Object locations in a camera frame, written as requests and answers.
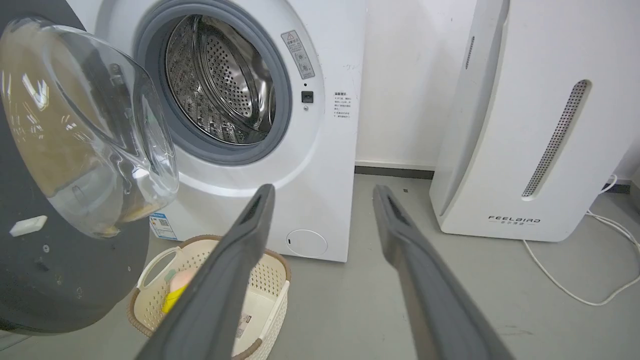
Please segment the white Feelbird air purifier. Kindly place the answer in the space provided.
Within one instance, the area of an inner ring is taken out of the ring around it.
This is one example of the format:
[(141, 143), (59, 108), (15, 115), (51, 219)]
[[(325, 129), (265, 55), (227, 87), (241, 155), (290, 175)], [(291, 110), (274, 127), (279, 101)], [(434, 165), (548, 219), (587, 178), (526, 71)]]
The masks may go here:
[(452, 235), (561, 242), (640, 134), (640, 0), (477, 0), (430, 202)]

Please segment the yellow and pink toy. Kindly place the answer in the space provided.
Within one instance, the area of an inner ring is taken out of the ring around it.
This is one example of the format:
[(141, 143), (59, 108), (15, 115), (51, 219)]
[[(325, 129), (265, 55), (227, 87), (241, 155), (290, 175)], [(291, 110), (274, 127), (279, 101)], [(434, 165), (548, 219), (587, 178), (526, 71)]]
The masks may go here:
[(183, 292), (186, 290), (194, 276), (197, 274), (198, 268), (187, 268), (183, 271), (176, 272), (169, 281), (169, 292), (165, 296), (162, 312), (167, 314), (176, 305)]

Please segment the washing machine door with glass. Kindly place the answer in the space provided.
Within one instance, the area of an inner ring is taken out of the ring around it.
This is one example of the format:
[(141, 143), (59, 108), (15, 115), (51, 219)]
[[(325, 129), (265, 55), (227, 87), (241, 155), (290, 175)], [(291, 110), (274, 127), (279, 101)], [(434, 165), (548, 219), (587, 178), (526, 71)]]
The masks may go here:
[(178, 193), (150, 75), (68, 0), (0, 0), (0, 335), (82, 330), (130, 294)]

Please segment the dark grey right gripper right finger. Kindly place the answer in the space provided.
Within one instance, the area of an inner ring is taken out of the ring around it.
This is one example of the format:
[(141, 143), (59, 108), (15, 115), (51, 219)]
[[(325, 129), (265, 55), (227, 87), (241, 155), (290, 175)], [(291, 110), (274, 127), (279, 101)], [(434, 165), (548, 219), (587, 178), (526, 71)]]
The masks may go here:
[(386, 261), (396, 270), (418, 360), (515, 360), (498, 331), (390, 187), (372, 192)]

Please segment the cream plastic laundry basket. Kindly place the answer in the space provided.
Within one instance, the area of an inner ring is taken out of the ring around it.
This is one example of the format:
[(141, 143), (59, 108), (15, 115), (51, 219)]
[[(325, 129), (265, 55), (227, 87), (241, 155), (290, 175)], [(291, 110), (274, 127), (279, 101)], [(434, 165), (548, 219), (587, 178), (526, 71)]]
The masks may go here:
[[(151, 337), (165, 317), (170, 280), (179, 272), (200, 268), (220, 240), (219, 235), (197, 235), (156, 255), (131, 296), (126, 310), (130, 324)], [(267, 360), (286, 316), (290, 282), (288, 262), (266, 249), (250, 275), (231, 360)]]

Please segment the white front-load washing machine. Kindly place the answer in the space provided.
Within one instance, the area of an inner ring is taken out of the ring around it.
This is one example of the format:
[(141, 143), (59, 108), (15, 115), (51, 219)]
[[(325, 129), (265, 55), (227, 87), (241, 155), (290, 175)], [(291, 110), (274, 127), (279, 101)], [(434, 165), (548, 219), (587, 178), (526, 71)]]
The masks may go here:
[(150, 233), (221, 236), (271, 184), (267, 248), (346, 262), (365, 0), (66, 2), (157, 89), (179, 189)]

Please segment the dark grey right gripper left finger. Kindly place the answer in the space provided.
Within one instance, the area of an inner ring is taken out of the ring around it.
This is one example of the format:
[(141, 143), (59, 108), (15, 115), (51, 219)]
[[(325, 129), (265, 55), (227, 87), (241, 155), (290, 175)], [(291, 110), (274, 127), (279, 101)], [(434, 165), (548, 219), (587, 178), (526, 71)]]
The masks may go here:
[(250, 274), (265, 252), (274, 207), (275, 187), (263, 184), (135, 360), (231, 360)]

